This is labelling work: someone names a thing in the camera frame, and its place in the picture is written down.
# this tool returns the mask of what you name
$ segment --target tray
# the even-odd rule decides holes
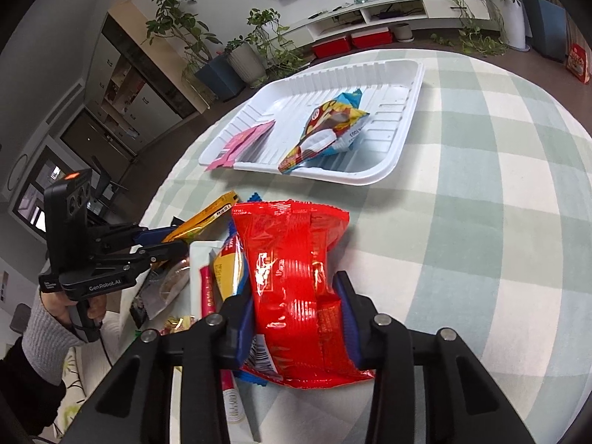
[[[351,151],[315,158],[290,175],[347,185],[374,184],[389,175],[401,155],[415,112],[424,66],[413,60],[373,61],[297,74],[262,88],[199,157],[207,166],[243,130],[270,120],[275,126],[235,162],[237,170],[279,173],[298,144],[313,110],[343,91],[363,91],[360,108],[370,121]]]

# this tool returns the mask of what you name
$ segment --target person's arm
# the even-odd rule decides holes
[[[27,330],[0,361],[0,392],[29,435],[51,426],[66,395],[64,360],[70,347],[82,344],[67,328],[73,304],[63,293],[37,294]],[[89,317],[102,319],[105,305],[105,296],[95,298]]]

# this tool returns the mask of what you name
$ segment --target brown floor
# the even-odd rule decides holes
[[[443,47],[432,42],[429,38],[432,32],[416,31],[416,39],[413,43],[393,43],[378,48],[426,48],[459,51],[457,48]],[[447,38],[454,37],[454,31],[437,32]],[[534,50],[528,53],[508,50],[503,56],[488,57],[485,60],[544,88],[567,108],[592,135],[592,85],[584,85],[579,82],[565,69],[563,64],[543,58]],[[121,179],[120,183],[127,187],[128,191],[120,192],[115,197],[111,205],[113,211],[122,221],[139,221],[156,191],[189,145],[210,125],[254,94],[255,90],[248,89],[230,102],[216,102],[203,115],[199,115],[193,121],[186,123],[146,148],[146,151],[139,156]]]

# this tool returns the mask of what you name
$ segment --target round table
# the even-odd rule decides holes
[[[375,50],[314,69],[392,58],[421,61],[426,72],[403,154],[384,180],[353,187],[204,172],[199,155],[235,109],[187,149],[141,225],[189,219],[230,189],[349,211],[333,270],[347,270],[358,293],[410,329],[455,329],[536,442],[555,444],[592,389],[592,140],[538,86],[464,55]],[[363,442],[372,383],[240,389],[256,440]],[[417,414],[421,426],[421,406]]]

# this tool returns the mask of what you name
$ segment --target human hand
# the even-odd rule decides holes
[[[77,302],[71,301],[63,292],[41,293],[41,303],[55,320],[62,326],[71,326],[69,307],[76,305]],[[107,312],[107,296],[99,295],[89,299],[90,307],[88,309],[89,319],[103,320]]]

